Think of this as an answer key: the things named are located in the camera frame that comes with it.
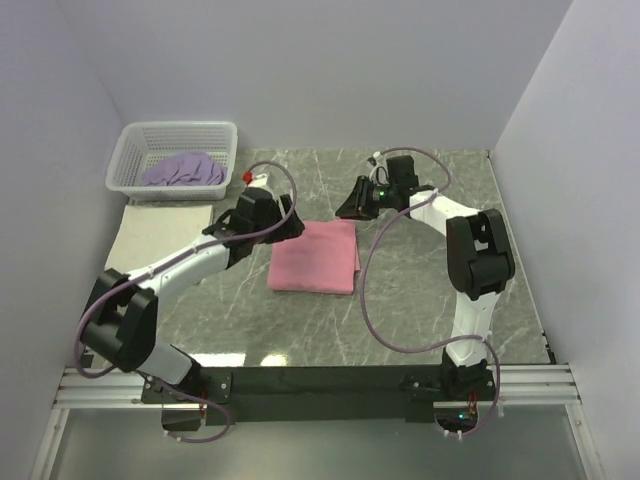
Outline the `pink t shirt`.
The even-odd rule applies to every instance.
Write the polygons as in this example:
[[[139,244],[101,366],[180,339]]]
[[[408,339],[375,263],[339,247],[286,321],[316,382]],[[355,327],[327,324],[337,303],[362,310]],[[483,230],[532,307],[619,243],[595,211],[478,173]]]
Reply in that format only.
[[[267,286],[273,291],[350,295],[359,271],[353,221],[306,221],[301,236],[273,246]]]

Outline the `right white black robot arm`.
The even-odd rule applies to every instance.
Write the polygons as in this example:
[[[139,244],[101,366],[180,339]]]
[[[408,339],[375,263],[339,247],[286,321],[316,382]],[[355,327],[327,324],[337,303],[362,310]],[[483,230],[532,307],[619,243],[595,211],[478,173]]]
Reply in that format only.
[[[515,275],[515,260],[502,214],[478,210],[444,196],[444,190],[420,183],[410,154],[397,148],[374,153],[371,171],[359,176],[336,210],[344,220],[370,221],[392,209],[398,216],[421,222],[444,236],[447,273],[456,291],[451,337],[443,350],[438,389],[460,399],[498,376],[487,370],[491,349],[487,338],[501,293]]]

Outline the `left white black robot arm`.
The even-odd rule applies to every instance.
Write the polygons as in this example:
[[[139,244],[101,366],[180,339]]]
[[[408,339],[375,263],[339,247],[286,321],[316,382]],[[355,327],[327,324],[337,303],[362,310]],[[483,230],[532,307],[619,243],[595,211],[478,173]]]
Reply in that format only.
[[[236,265],[255,246],[299,237],[304,224],[295,211],[297,193],[275,196],[249,186],[188,246],[145,268],[104,271],[94,284],[74,338],[73,352],[88,347],[112,369],[136,372],[162,383],[176,401],[201,398],[206,390],[201,365],[157,337],[162,301],[200,280]]]

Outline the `purple t shirt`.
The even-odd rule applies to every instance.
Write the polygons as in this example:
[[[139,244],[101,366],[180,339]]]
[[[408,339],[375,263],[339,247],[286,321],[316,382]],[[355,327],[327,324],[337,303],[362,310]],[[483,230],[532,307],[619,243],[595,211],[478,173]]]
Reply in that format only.
[[[225,165],[205,152],[186,152],[170,156],[141,174],[144,187],[198,187],[221,185],[227,178]]]

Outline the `folded cream cloth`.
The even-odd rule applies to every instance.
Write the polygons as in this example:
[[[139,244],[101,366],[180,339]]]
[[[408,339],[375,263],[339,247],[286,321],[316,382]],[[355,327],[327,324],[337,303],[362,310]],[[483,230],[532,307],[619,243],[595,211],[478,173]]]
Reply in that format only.
[[[127,205],[104,269],[127,273],[174,255],[212,223],[214,212],[211,205]]]

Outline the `white plastic laundry basket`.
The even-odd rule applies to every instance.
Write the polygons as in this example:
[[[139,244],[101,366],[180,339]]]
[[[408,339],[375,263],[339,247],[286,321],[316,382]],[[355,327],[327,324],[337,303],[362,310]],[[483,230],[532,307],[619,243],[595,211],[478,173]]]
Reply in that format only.
[[[238,130],[224,121],[149,121],[127,125],[106,172],[107,189],[135,201],[218,201],[226,196],[235,167]],[[204,152],[226,168],[225,179],[210,186],[145,186],[143,173],[185,152]]]

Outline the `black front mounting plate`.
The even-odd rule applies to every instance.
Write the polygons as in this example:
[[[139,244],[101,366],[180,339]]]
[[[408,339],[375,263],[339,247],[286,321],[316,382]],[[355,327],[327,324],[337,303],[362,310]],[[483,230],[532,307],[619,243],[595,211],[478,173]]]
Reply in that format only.
[[[438,402],[491,401],[491,370],[440,365],[205,367],[191,392],[237,422],[403,419],[433,423]]]

